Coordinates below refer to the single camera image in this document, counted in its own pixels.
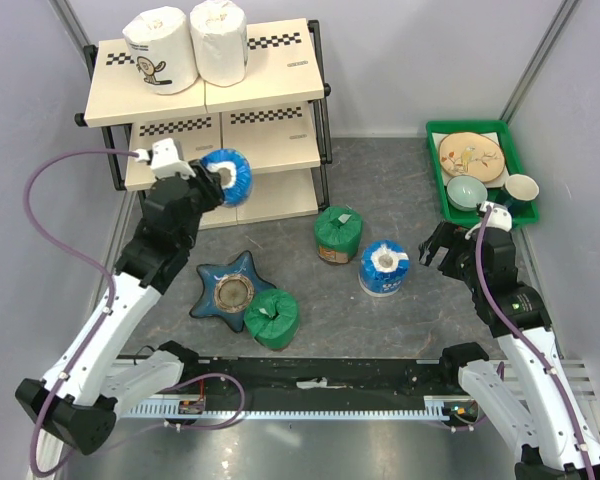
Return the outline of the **plain white roll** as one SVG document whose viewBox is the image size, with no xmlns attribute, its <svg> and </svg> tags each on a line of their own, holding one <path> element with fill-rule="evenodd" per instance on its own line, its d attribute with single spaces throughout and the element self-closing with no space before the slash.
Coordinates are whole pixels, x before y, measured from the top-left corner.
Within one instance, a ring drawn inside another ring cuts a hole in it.
<svg viewBox="0 0 600 480">
<path fill-rule="evenodd" d="M 229 87 L 247 72 L 247 19 L 233 1 L 204 1 L 189 13 L 196 65 L 208 83 Z"/>
</svg>

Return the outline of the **white cartoon-print roll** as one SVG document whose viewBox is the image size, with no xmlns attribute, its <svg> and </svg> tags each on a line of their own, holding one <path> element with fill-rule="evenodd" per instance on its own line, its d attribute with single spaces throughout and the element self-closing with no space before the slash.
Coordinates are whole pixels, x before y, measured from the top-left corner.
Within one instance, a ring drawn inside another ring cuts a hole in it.
<svg viewBox="0 0 600 480">
<path fill-rule="evenodd" d="M 144 11 L 123 28 L 122 34 L 144 85 L 152 93 L 176 94 L 197 81 L 189 24 L 179 8 Z"/>
</svg>

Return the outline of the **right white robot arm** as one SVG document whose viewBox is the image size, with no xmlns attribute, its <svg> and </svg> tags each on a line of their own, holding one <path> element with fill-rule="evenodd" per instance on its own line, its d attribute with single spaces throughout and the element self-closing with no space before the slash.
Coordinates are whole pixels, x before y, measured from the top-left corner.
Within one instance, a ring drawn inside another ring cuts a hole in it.
<svg viewBox="0 0 600 480">
<path fill-rule="evenodd" d="M 475 400 L 515 458 L 518 479 L 600 479 L 600 441 L 578 406 L 562 367 L 551 320 L 540 294 L 518 279 L 509 228 L 469 230 L 441 222 L 419 246 L 438 267 L 471 292 L 478 317 L 489 327 L 512 367 L 522 395 L 504 384 L 475 342 L 443 350 L 438 381 L 447 392 Z"/>
</svg>

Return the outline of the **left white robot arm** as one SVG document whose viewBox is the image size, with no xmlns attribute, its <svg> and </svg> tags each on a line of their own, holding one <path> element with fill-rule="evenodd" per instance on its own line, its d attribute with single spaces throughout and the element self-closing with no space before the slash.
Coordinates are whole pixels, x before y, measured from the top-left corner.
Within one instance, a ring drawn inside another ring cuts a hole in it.
<svg viewBox="0 0 600 480">
<path fill-rule="evenodd" d="M 143 317 L 187 264 L 203 214 L 224 203 L 220 176 L 181 161 L 153 184 L 132 240 L 123 248 L 92 315 L 39 380 L 21 381 L 15 398 L 34 422 L 84 455 L 106 442 L 120 414 L 172 387 L 188 393 L 199 369 L 179 347 L 161 347 L 135 367 L 109 369 Z"/>
</svg>

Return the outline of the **blue roll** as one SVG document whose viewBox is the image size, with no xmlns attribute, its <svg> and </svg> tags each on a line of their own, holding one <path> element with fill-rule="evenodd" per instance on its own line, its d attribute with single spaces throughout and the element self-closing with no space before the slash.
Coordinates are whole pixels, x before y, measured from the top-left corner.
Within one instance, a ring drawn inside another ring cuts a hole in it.
<svg viewBox="0 0 600 480">
<path fill-rule="evenodd" d="M 362 254 L 358 280 L 370 296 L 391 296 L 404 283 L 409 267 L 409 256 L 399 244 L 390 240 L 376 241 Z"/>
<path fill-rule="evenodd" d="M 209 172 L 220 175 L 224 206 L 236 207 L 247 201 L 253 187 L 253 174 L 242 153 L 231 148 L 218 149 L 205 155 L 201 164 Z"/>
</svg>

